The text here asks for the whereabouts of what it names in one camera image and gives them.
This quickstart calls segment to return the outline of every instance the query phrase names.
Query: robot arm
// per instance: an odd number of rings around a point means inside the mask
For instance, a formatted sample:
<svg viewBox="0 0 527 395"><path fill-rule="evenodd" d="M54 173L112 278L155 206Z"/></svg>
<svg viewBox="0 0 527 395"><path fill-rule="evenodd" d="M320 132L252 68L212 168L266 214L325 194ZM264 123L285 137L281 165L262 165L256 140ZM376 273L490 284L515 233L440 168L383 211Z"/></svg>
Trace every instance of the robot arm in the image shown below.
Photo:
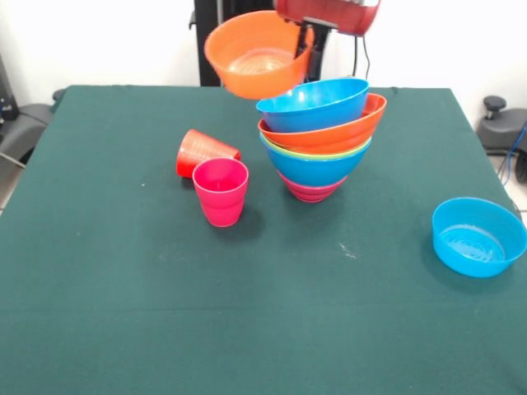
<svg viewBox="0 0 527 395"><path fill-rule="evenodd" d="M274 0L278 14L285 19L359 37L370 28L379 5L380 0Z"/></svg>
<svg viewBox="0 0 527 395"><path fill-rule="evenodd" d="M315 32L308 81L318 81L328 34L332 29L345 35L362 37L370 28L380 0L274 0L278 14L301 25L295 56L305 49L308 27Z"/></svg>

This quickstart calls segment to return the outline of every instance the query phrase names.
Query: yellow bowl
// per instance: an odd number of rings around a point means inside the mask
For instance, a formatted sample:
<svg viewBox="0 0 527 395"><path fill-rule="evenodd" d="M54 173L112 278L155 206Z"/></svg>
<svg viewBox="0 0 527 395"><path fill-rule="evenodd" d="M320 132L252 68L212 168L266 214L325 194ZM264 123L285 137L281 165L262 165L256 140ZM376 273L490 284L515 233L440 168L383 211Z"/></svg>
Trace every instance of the yellow bowl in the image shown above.
<svg viewBox="0 0 527 395"><path fill-rule="evenodd" d="M353 148L352 150L349 150L349 151L339 152L338 154L330 154L330 155L327 155L327 154L302 154L300 152L289 151L286 148L283 148L281 146L277 146L275 143L271 142L268 138L266 138L265 135L263 135L262 133L260 133L260 136L265 141L265 143L268 146L270 146L271 148L273 148L275 151L281 152L282 154L287 155L287 156L293 156L295 158L308 159L308 160L331 160L331 159L340 159L340 158L344 158L346 156L355 155L360 150L363 150L364 147L366 147L371 142L371 137L370 137L365 142L363 142L360 146L356 146L355 148Z"/></svg>

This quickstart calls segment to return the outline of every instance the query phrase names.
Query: orange bowl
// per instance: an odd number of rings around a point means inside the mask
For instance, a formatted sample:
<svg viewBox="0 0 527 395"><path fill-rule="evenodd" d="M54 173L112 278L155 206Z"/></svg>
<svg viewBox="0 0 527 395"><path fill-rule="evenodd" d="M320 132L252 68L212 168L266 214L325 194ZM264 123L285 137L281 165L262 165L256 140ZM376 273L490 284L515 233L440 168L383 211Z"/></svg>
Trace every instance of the orange bowl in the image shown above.
<svg viewBox="0 0 527 395"><path fill-rule="evenodd" d="M269 141L289 151L303 154L338 154L360 146L373 135L385 111L386 103L385 97L370 93L359 119L332 128L279 133L273 132L263 119L258 127Z"/></svg>
<svg viewBox="0 0 527 395"><path fill-rule="evenodd" d="M285 22L275 11L249 12L219 25L205 41L205 56L225 88L245 99L281 95L302 83L313 44L295 58L300 27Z"/></svg>

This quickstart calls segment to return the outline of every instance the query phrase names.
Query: pink cup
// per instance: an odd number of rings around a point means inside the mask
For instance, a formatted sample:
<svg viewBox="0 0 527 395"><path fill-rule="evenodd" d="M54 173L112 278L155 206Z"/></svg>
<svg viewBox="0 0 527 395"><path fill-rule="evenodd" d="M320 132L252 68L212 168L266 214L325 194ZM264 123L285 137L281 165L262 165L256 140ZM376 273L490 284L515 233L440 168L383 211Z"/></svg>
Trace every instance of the pink cup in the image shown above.
<svg viewBox="0 0 527 395"><path fill-rule="evenodd" d="M205 160L194 169L192 180L211 225L233 226L240 219L249 183L243 163L230 158Z"/></svg>

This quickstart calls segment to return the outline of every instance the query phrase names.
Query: black knob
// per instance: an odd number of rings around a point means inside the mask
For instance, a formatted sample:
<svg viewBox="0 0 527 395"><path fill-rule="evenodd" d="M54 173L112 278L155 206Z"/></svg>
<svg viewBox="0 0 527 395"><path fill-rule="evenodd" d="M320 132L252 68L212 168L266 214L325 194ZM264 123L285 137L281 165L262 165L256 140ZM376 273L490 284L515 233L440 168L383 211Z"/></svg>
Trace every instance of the black knob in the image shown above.
<svg viewBox="0 0 527 395"><path fill-rule="evenodd" d="M65 89L59 89L58 91L53 92L53 100L61 100L65 91Z"/></svg>
<svg viewBox="0 0 527 395"><path fill-rule="evenodd" d="M483 99L483 103L488 111L497 113L498 111L504 109L507 106L507 102L500 96L487 96Z"/></svg>
<svg viewBox="0 0 527 395"><path fill-rule="evenodd" d="M192 11L192 14L190 14L189 30L192 29L192 25L196 25L196 10Z"/></svg>

